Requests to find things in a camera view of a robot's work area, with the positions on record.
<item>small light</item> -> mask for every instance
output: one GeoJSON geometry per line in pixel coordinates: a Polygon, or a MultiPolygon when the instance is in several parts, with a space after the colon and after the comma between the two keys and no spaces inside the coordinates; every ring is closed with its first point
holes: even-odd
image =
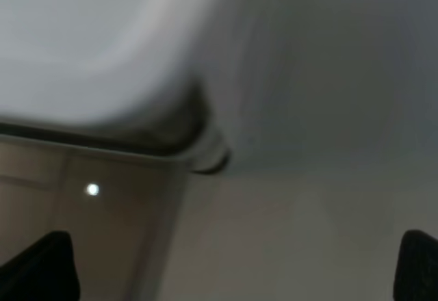
{"type": "Polygon", "coordinates": [[[86,193],[91,196],[97,196],[99,194],[99,185],[89,183],[86,188],[86,193]]]}

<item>white wall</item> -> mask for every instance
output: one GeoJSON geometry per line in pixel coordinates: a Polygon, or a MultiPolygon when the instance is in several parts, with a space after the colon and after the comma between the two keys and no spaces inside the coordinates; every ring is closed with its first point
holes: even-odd
{"type": "Polygon", "coordinates": [[[240,162],[193,177],[160,300],[391,299],[402,234],[438,237],[436,3],[291,0],[268,20],[287,60],[254,74],[240,162]]]}

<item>black object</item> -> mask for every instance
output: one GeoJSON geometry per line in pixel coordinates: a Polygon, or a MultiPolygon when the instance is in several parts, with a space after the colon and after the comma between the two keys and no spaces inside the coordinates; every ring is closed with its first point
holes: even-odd
{"type": "Polygon", "coordinates": [[[402,239],[394,301],[438,301],[438,241],[422,231],[407,231],[402,239]]]}
{"type": "Polygon", "coordinates": [[[0,267],[0,301],[78,301],[70,235],[53,232],[0,267]]]}

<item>light fixture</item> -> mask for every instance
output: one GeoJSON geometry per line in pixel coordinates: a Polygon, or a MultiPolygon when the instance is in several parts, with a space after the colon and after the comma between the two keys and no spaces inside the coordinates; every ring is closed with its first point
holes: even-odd
{"type": "Polygon", "coordinates": [[[97,196],[99,195],[99,185],[96,183],[89,183],[85,189],[86,193],[90,196],[97,196]]]}

